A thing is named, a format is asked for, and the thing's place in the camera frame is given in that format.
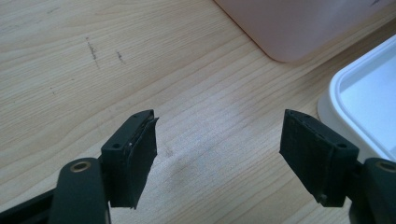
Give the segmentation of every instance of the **wooden table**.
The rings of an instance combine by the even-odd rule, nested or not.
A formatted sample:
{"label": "wooden table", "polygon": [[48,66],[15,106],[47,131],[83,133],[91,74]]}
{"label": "wooden table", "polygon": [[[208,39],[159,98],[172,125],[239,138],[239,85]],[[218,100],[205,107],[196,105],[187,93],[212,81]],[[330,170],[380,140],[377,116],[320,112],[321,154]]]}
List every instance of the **wooden table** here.
{"label": "wooden table", "polygon": [[152,108],[159,156],[137,210],[111,209],[113,223],[348,223],[350,202],[322,208],[278,154],[283,112],[317,116],[332,76],[394,35],[394,18],[392,5],[278,63],[212,0],[2,1],[0,211]]}

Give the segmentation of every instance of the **wood grain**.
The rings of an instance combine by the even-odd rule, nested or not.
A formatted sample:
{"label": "wood grain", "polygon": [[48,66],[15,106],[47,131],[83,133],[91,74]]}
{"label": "wood grain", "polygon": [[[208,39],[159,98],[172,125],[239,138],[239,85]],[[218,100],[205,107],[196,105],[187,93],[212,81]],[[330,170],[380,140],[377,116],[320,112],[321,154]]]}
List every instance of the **wood grain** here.
{"label": "wood grain", "polygon": [[152,108],[159,156],[137,210],[112,209],[113,223],[348,223],[350,202],[320,207],[278,154],[283,111],[316,116],[332,76],[394,35],[394,18],[395,4],[278,63],[211,0],[2,1],[0,211]]}

